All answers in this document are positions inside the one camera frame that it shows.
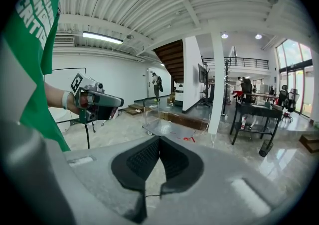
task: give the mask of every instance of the office chair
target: office chair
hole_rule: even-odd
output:
[[[294,112],[296,110],[296,103],[299,99],[299,94],[297,89],[291,89],[288,93],[288,99],[285,102],[285,108],[287,109],[287,112],[284,113],[283,118],[289,118],[290,122],[292,122],[294,119],[290,116],[290,113]]]
[[[288,91],[287,91],[287,85],[283,85],[282,90],[279,91],[279,98],[277,105],[281,106],[282,108],[285,107],[286,100],[288,99]]]

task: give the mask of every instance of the black table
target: black table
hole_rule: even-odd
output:
[[[236,122],[237,112],[240,113],[238,122]],[[241,129],[240,128],[241,124],[242,124],[241,120],[242,120],[244,114],[267,117],[266,123],[264,126],[255,125],[254,126],[256,128],[255,130],[247,130],[245,128]],[[242,103],[242,102],[237,101],[233,124],[231,125],[231,129],[229,132],[229,134],[231,135],[233,132],[233,129],[235,127],[236,134],[234,136],[232,145],[234,145],[239,131],[261,134],[260,139],[262,139],[264,135],[271,135],[271,139],[270,139],[270,143],[271,143],[274,139],[275,134],[276,134],[281,116],[282,116],[282,111],[270,109],[270,108],[263,107],[263,106],[256,106],[256,105],[252,105],[249,103]],[[275,126],[275,129],[273,132],[271,132],[271,130],[269,128],[267,128],[269,118],[276,118],[277,119],[276,126]]]

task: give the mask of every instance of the white column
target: white column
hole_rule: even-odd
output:
[[[311,112],[310,119],[315,122],[319,122],[319,54],[312,51],[312,59],[314,66],[314,99],[313,99],[313,109]]]
[[[221,42],[220,29],[218,27],[218,24],[215,20],[208,21],[208,24],[211,31],[211,39],[215,57],[215,92],[208,132],[211,134],[216,134],[223,106],[225,64],[223,45]]]

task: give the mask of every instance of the wooden staircase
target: wooden staircase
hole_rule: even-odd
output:
[[[124,108],[123,110],[124,110],[125,112],[127,112],[128,114],[130,114],[130,115],[141,114],[140,112],[137,112],[136,109],[139,109],[139,110],[141,110],[142,113],[144,113],[144,108],[143,108],[143,106],[140,106],[140,105],[138,105],[138,104],[129,105],[128,108]]]
[[[183,41],[178,40],[154,50],[176,83],[184,82]]]
[[[319,152],[319,133],[318,132],[303,134],[300,137],[299,141],[310,153]]]

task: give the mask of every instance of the green shirt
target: green shirt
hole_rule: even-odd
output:
[[[57,31],[59,0],[19,0],[3,30],[12,53],[36,83],[20,122],[70,150],[48,109],[43,75],[52,73],[52,50]]]

